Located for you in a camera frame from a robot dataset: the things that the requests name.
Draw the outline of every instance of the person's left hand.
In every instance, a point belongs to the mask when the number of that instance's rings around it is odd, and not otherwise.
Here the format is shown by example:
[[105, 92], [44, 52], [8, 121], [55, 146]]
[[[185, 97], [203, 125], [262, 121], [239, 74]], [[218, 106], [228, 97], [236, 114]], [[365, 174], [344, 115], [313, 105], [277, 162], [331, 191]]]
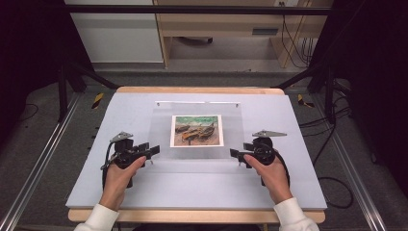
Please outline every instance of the person's left hand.
[[108, 209], [118, 211], [125, 198], [125, 190], [132, 176], [146, 161], [146, 157], [140, 157], [125, 169], [111, 164], [106, 176], [105, 189], [99, 204]]

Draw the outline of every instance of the haptic device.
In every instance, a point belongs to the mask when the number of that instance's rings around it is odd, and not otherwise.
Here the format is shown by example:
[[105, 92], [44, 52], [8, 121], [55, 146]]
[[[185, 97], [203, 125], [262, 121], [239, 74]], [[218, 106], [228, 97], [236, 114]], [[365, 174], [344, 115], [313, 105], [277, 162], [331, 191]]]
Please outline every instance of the haptic device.
[[[282, 156], [279, 154], [277, 150], [273, 148], [273, 142], [272, 142], [272, 139], [270, 138], [270, 137], [276, 137], [276, 136], [286, 136], [286, 134], [269, 132], [269, 131], [263, 130], [261, 132], [252, 134], [252, 136], [257, 137], [257, 138], [254, 139], [252, 143], [245, 142], [243, 144], [243, 149], [246, 151], [240, 152], [238, 150], [230, 148], [231, 157], [237, 158], [240, 165], [242, 162], [244, 162], [246, 165], [246, 168], [252, 168], [252, 166], [243, 157], [243, 155], [245, 154], [253, 156], [264, 166], [268, 166], [272, 164], [272, 162], [277, 157], [282, 163], [286, 171], [286, 177], [288, 178], [288, 184], [290, 185], [291, 180], [290, 180], [288, 168], [286, 167], [285, 161], [283, 160]], [[261, 178], [261, 183], [263, 186], [265, 185], [264, 180], [262, 178]]]
[[[154, 146], [149, 148], [149, 143], [145, 142], [136, 146], [133, 146], [133, 140], [129, 138], [133, 137], [132, 134], [121, 132], [110, 140], [108, 151], [106, 153], [105, 165], [101, 167], [102, 174], [102, 186], [105, 188], [106, 174], [108, 172], [109, 165], [114, 162], [118, 167], [125, 169], [132, 163], [134, 163], [140, 157], [146, 157], [146, 160], [151, 160], [152, 156], [160, 153], [160, 146]], [[115, 153], [112, 155], [111, 160], [108, 160], [108, 156], [111, 150], [112, 144], [115, 144]], [[132, 178], [130, 179], [127, 188], [133, 187]]]

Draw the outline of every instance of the hand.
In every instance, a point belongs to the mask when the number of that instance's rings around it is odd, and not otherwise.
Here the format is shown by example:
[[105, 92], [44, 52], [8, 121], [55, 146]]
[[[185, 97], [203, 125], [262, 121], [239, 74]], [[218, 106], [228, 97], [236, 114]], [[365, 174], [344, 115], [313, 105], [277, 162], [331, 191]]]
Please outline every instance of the hand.
[[293, 197], [289, 189], [286, 171], [278, 158], [275, 158], [272, 164], [264, 166], [250, 155], [245, 154], [243, 157], [250, 166], [256, 169], [258, 175], [261, 175], [265, 186], [269, 190], [270, 197], [275, 204], [279, 204]]
[[146, 161], [146, 157], [140, 157], [125, 169], [121, 169], [115, 164], [108, 168], [106, 176], [105, 189], [102, 193], [100, 205], [108, 209], [118, 211], [125, 198], [125, 190], [132, 176]]

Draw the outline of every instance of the black controller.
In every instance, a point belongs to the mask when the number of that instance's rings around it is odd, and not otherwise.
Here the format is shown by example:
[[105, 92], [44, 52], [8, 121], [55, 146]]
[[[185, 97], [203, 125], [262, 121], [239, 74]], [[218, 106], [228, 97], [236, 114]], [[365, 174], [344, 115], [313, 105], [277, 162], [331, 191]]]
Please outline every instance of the black controller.
[[245, 142], [243, 144], [243, 149], [247, 152], [240, 152], [235, 149], [230, 149], [231, 157], [237, 158], [239, 163], [244, 162], [246, 168], [252, 168], [252, 166], [243, 157], [243, 155], [245, 154], [253, 156], [264, 166], [272, 164], [272, 162], [275, 160], [275, 157], [277, 157], [285, 168], [286, 177], [288, 178], [288, 184], [291, 184], [288, 168], [285, 165], [285, 161], [283, 160], [282, 156], [275, 149], [273, 149], [273, 142], [270, 138], [259, 137], [254, 139], [252, 143]]
[[[112, 156], [111, 162], [114, 162], [118, 167], [125, 169], [134, 163], [140, 157], [146, 157], [146, 160], [151, 160], [152, 156], [160, 153], [160, 146], [154, 146], [149, 149], [149, 143], [142, 143], [133, 146], [133, 140], [124, 139], [115, 142], [115, 154]], [[132, 178], [127, 185], [127, 188], [133, 187]]]

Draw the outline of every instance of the painting of boats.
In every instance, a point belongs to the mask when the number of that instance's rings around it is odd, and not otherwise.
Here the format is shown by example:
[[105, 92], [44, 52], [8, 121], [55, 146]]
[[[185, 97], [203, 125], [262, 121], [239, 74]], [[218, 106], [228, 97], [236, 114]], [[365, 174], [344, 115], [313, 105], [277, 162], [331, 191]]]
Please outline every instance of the painting of boats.
[[223, 146], [221, 115], [174, 115], [171, 147]]

